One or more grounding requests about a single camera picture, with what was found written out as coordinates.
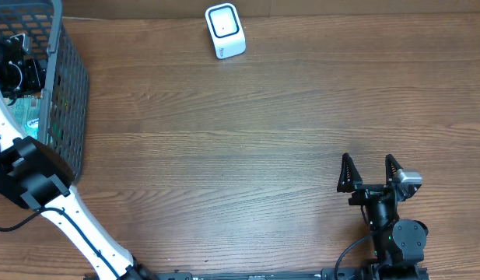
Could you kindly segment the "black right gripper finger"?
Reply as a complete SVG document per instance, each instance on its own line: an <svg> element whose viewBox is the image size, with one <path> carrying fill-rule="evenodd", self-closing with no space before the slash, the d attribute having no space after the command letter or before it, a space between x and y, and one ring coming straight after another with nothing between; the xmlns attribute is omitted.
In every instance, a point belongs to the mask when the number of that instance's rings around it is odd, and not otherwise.
<svg viewBox="0 0 480 280"><path fill-rule="evenodd" d="M342 167L338 179L337 192L352 193L359 190L363 185L352 157L346 152L342 155Z"/></svg>
<svg viewBox="0 0 480 280"><path fill-rule="evenodd" d="M398 161L391 155L388 154L385 157L385 167L386 167L386 181L388 184L396 184L399 182L398 174L403 170Z"/></svg>

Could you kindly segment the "teal snack packet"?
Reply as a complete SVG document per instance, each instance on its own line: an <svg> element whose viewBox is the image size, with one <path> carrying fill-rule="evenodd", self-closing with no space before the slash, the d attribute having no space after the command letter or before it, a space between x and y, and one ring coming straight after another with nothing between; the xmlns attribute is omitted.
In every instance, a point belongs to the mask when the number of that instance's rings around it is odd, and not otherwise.
<svg viewBox="0 0 480 280"><path fill-rule="evenodd" d="M19 98L9 101L9 109L23 131L37 138L40 118L40 99L36 97Z"/></svg>

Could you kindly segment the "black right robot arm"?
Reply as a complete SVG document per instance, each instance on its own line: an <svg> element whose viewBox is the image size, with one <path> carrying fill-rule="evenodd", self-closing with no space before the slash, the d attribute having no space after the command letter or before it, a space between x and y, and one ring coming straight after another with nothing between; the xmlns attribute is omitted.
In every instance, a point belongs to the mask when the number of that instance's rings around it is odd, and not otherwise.
<svg viewBox="0 0 480 280"><path fill-rule="evenodd" d="M428 279L424 260L428 227L413 219L401 219L398 204L412 198L422 186L422 176L403 168L388 154L385 157L386 177L383 184L365 184L352 157L342 155L337 191L350 193L350 205L358 206L370 233L349 245L338 257L335 266L324 273L334 279ZM342 268L343 258L361 243L373 242L374 258L358 268Z"/></svg>

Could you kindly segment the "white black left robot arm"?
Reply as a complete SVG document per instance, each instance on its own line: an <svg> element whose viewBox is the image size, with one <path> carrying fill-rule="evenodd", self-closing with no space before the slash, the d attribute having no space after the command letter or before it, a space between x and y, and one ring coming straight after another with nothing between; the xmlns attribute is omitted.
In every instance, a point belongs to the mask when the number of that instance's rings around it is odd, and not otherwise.
<svg viewBox="0 0 480 280"><path fill-rule="evenodd" d="M38 92L44 70L26 59L30 39L24 34L0 37L0 194L32 215L54 223L93 266L98 279L153 279L155 276L99 224L73 184L68 164L53 149L27 135L10 114L5 99Z"/></svg>

